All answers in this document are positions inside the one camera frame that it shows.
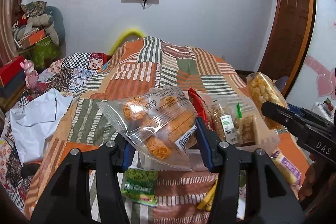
metal screw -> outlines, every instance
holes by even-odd
[[[261,149],[261,148],[258,148],[256,149],[256,153],[259,155],[259,156],[263,156],[265,155],[265,150]]]
[[[229,143],[228,142],[220,142],[219,146],[222,148],[228,148],[229,147]]]
[[[78,148],[73,148],[73,149],[70,150],[70,154],[73,155],[73,156],[77,155],[78,153],[79,153]]]
[[[113,147],[113,146],[115,146],[116,145],[116,142],[115,141],[108,141],[107,143],[106,143],[106,146],[107,147]]]

pink heart decoration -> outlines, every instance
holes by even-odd
[[[334,100],[334,99],[336,99],[336,94],[335,94],[335,87],[336,87],[335,69],[333,69],[330,73],[330,81],[332,82],[332,85],[333,85],[333,91],[331,93],[331,99]]]
[[[333,84],[330,81],[330,75],[318,75],[316,78],[316,85],[319,97],[328,96],[333,92]]]

door frame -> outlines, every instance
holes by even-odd
[[[302,68],[302,65],[305,61],[307,52],[308,52],[308,48],[310,45],[310,41],[311,41],[311,36],[313,33],[313,29],[314,29],[314,22],[315,22],[315,13],[316,13],[316,0],[309,0],[309,9],[308,9],[308,20],[307,20],[307,26],[306,26],[306,31],[304,33],[304,37],[303,37],[303,41],[301,44],[301,49],[299,52],[299,55],[296,59],[294,68],[292,70],[292,73],[290,74],[288,80],[287,80],[287,84],[285,85],[285,87],[283,88],[283,90],[281,91],[281,93],[283,94],[283,96],[286,98],[288,96],[288,94],[290,93],[296,78],[298,77],[300,70]]]
[[[281,3],[281,0],[277,0],[277,7],[276,7],[275,16],[274,16],[273,26],[272,26],[272,30],[271,30],[271,34],[269,36],[268,42],[270,42],[273,39],[273,36],[276,32],[276,25],[278,22],[280,3]],[[308,19],[307,19],[306,30],[305,30],[304,37],[302,40],[301,48],[300,48],[298,57],[296,59],[295,65],[293,67],[293,70],[287,80],[287,83],[285,87],[283,88],[283,90],[281,91],[282,95],[285,98],[288,96],[289,92],[291,91],[295,83],[295,80],[299,75],[301,67],[305,61],[305,57],[307,55],[307,51],[308,51],[310,40],[311,40],[312,31],[314,28],[315,11],[316,11],[316,0],[309,0]],[[269,51],[270,51],[270,48],[266,47],[264,56],[266,56]],[[264,65],[264,63],[265,63],[265,59],[263,58],[258,70],[260,70],[260,68]]]

finger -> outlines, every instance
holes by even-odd
[[[303,200],[305,197],[310,196],[313,193],[312,185],[305,180],[302,184],[301,189],[298,192],[299,200]]]
[[[312,161],[316,161],[316,157],[313,153],[310,153],[309,154],[309,158],[312,160]]]
[[[308,182],[310,183],[314,183],[315,182],[315,163],[313,163],[311,166],[308,167],[307,171],[306,171],[306,178],[305,180],[308,180]]]

red snack package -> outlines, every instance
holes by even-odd
[[[202,117],[207,128],[209,130],[215,130],[214,124],[212,122],[211,113],[205,104],[205,101],[197,94],[197,92],[190,88],[188,89],[189,101],[194,106],[195,110],[199,117]]]

